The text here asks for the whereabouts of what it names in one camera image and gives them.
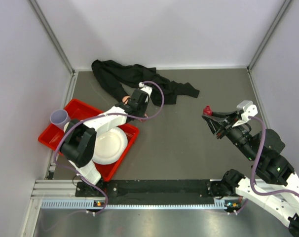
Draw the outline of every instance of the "cable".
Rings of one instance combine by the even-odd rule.
[[[224,196],[220,196],[220,197],[215,197],[214,194],[213,194],[213,191],[212,191],[212,183],[211,183],[211,187],[210,187],[210,190],[209,190],[211,196],[217,200],[221,200],[222,198],[224,198]]]
[[[252,131],[252,127],[250,127],[250,125],[248,123],[244,123],[243,125],[245,125],[246,127],[248,127],[248,131],[246,132],[246,136]]]
[[[237,214],[239,214],[244,208],[245,208],[245,206],[246,206],[246,204],[248,203],[248,199],[246,199],[245,201],[244,201],[244,204],[241,206],[241,208],[239,209],[239,210],[237,210],[236,212],[231,212],[231,214],[233,214],[233,213],[235,213],[236,215]]]
[[[74,175],[74,177],[72,178],[72,183],[73,183],[73,185],[74,185],[75,187],[77,187],[77,185],[74,184],[74,179],[76,178],[76,176],[77,176],[77,174]]]
[[[72,171],[74,171],[76,174],[80,174],[77,170],[75,170],[75,169],[73,169],[73,168],[71,168],[71,167],[68,167],[68,166],[66,166],[66,165],[62,165],[62,164],[60,164],[59,162],[57,162],[57,155],[58,155],[58,153],[59,153],[59,151],[60,151],[60,149],[61,149],[61,146],[62,146],[62,144],[64,143],[65,139],[68,137],[68,135],[69,135],[69,134],[70,134],[76,127],[78,127],[79,125],[83,124],[83,123],[86,122],[86,121],[89,121],[89,120],[92,120],[92,119],[97,119],[97,118],[102,118],[102,117],[104,117],[104,116],[111,116],[111,115],[122,115],[122,116],[127,116],[127,117],[130,117],[130,118],[133,118],[133,119],[142,119],[142,120],[148,120],[148,119],[152,119],[152,118],[156,117],[156,116],[160,113],[160,111],[162,110],[162,108],[163,108],[164,101],[165,101],[164,93],[163,93],[162,89],[159,87],[159,85],[156,84],[156,83],[153,82],[153,81],[149,81],[149,80],[147,80],[147,81],[144,81],[143,83],[149,83],[149,84],[153,84],[153,85],[155,85],[155,86],[158,88],[158,90],[160,91],[160,93],[161,93],[161,97],[162,97],[162,100],[161,100],[161,106],[160,106],[160,108],[159,108],[159,110],[157,111],[156,114],[154,114],[153,116],[150,116],[150,117],[137,117],[137,116],[127,115],[127,114],[121,114],[121,113],[109,113],[109,114],[107,114],[107,115],[101,114],[101,115],[97,115],[97,116],[94,116],[94,117],[91,117],[91,118],[86,118],[86,119],[84,119],[84,120],[82,120],[82,121],[76,123],[73,127],[71,127],[71,128],[69,129],[69,131],[68,131],[67,133],[64,134],[64,136],[63,136],[63,138],[61,139],[60,143],[57,145],[56,150],[54,151],[54,155],[53,155],[54,163],[55,163],[57,166],[63,167],[63,168],[65,168],[65,169],[72,170]],[[106,206],[108,205],[108,202],[109,202],[109,199],[108,199],[107,194],[106,194],[102,189],[98,188],[96,185],[90,183],[90,182],[89,182],[87,179],[85,179],[83,176],[82,176],[81,178],[82,178],[82,180],[83,180],[86,184],[88,184],[88,185],[94,187],[94,188],[97,189],[99,192],[101,192],[103,196],[105,196],[105,204],[104,204],[103,208],[100,209],[96,214],[99,214],[99,213],[103,212],[103,211],[105,210]],[[86,211],[84,211],[84,210],[74,211],[74,212],[70,213],[69,215],[67,215],[66,217],[64,217],[62,220],[59,220],[57,223],[55,223],[53,226],[51,226],[50,228],[48,228],[48,229],[46,229],[46,230],[44,230],[44,228],[43,228],[43,223],[41,223],[41,225],[42,225],[42,229],[43,229],[43,231],[48,232],[48,231],[54,229],[60,222],[66,220],[68,217],[72,216],[73,214],[80,213],[80,212],[86,212]]]
[[[276,191],[272,191],[272,192],[268,192],[268,193],[260,193],[255,189],[255,185],[254,185],[254,183],[255,183],[255,174],[256,174],[256,169],[257,169],[260,157],[262,155],[262,150],[263,150],[263,147],[264,147],[264,141],[265,141],[265,136],[266,136],[266,125],[264,124],[264,122],[260,118],[253,117],[253,116],[248,116],[248,117],[250,119],[254,119],[256,121],[259,121],[262,125],[262,137],[261,137],[261,140],[260,140],[258,152],[257,152],[256,158],[255,158],[255,161],[254,161],[254,165],[253,165],[253,168],[252,168],[252,176],[250,178],[250,186],[251,186],[253,192],[257,195],[260,195],[260,196],[276,195],[276,194],[280,194],[280,193],[291,193],[291,194],[296,195],[299,198],[299,194],[297,192],[293,191],[293,190],[276,190]]]

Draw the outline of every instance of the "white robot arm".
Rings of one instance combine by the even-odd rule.
[[[92,161],[96,138],[110,129],[126,124],[133,118],[127,115],[144,117],[152,88],[139,84],[140,89],[134,90],[127,103],[120,102],[108,111],[102,113],[101,118],[92,119],[79,125],[65,139],[61,146],[61,153],[69,160],[75,169],[86,180],[92,184],[97,184],[102,178]],[[74,119],[65,125],[64,131],[67,132],[79,121]]]
[[[261,132],[255,136],[250,135],[251,127],[247,122],[258,111],[252,101],[243,101],[237,106],[237,111],[232,113],[212,112],[210,108],[204,110],[202,116],[208,123],[213,134],[218,139],[227,137],[250,161],[257,156],[261,141]],[[221,196],[239,195],[256,203],[264,210],[278,218],[290,233],[299,237],[299,178],[290,163],[280,155],[285,144],[279,135],[272,129],[266,129],[266,136],[262,154],[256,168],[256,174],[274,190],[291,190],[281,192],[280,196],[267,193],[258,186],[251,188],[251,180],[236,170],[225,173],[220,182]]]

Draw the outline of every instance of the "gray floor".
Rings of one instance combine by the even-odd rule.
[[[291,237],[274,216],[249,202],[238,215],[221,210],[40,211],[34,237]],[[58,223],[52,231],[44,232]]]
[[[163,70],[159,73],[176,82],[189,82],[200,90],[197,99],[178,96],[176,105],[166,105],[159,116],[145,123],[131,122],[140,134],[119,167],[114,179],[217,179],[229,169],[247,176],[249,162],[227,139],[217,140],[201,118],[210,105],[214,111],[230,112],[243,100],[257,104],[246,69]],[[92,72],[80,72],[74,98],[108,110],[116,101],[104,92]],[[156,113],[152,103],[148,115]],[[252,134],[260,125],[251,121]],[[55,179],[71,179],[72,172],[57,167]]]

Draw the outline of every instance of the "black garment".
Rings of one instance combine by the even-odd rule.
[[[176,104],[177,95],[188,95],[194,98],[199,95],[199,90],[193,88],[189,83],[176,83],[161,77],[156,73],[156,68],[146,68],[138,64],[122,66],[112,60],[104,62],[96,60],[92,63],[91,68],[101,87],[119,102],[128,95],[120,82],[133,88],[139,88],[139,83],[142,81],[156,82],[164,93],[164,104],[169,105]],[[153,88],[150,95],[151,100],[155,105],[160,106],[161,94],[156,86],[150,86]]]

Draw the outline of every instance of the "white wall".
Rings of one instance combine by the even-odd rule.
[[[256,64],[254,81],[268,122],[299,174],[299,0],[293,1]]]
[[[37,137],[70,74],[26,0],[0,0],[0,237],[18,236],[49,149]]]
[[[72,66],[248,66],[284,0],[37,0]]]

